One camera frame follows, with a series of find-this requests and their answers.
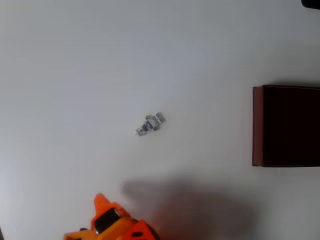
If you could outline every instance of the dark red box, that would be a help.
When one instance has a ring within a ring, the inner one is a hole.
[[[253,88],[252,165],[320,166],[320,87]]]

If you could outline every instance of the black object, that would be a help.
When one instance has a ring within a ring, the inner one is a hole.
[[[320,88],[253,88],[252,165],[320,166]]]
[[[117,213],[115,208],[111,208],[110,210],[106,211],[101,217],[95,220],[95,230],[101,234],[107,228],[109,228],[112,224],[118,221],[121,217]]]
[[[301,0],[304,7],[308,9],[319,9],[320,10],[320,0]]]
[[[136,231],[134,233],[132,233],[132,237],[133,238],[136,238],[136,237],[141,237],[143,235],[143,233],[141,231]]]

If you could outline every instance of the white table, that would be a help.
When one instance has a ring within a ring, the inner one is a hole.
[[[148,218],[122,186],[184,176],[254,205],[252,239],[319,239],[320,168],[251,167],[252,87],[319,84],[319,62],[299,0],[1,1],[4,238],[87,227],[97,192]]]

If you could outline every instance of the white background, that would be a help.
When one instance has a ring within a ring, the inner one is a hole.
[[[131,206],[126,181],[183,176],[255,203],[253,239],[319,239],[320,168],[251,167],[252,87],[319,63],[299,0],[1,0],[4,238],[62,239],[96,193]],[[167,122],[135,136],[150,112]]]

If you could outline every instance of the small toy robot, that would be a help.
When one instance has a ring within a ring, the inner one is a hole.
[[[144,136],[147,133],[154,132],[159,130],[160,125],[165,121],[165,117],[162,115],[161,112],[156,114],[150,114],[145,117],[145,121],[143,122],[142,126],[135,130],[138,136]]]

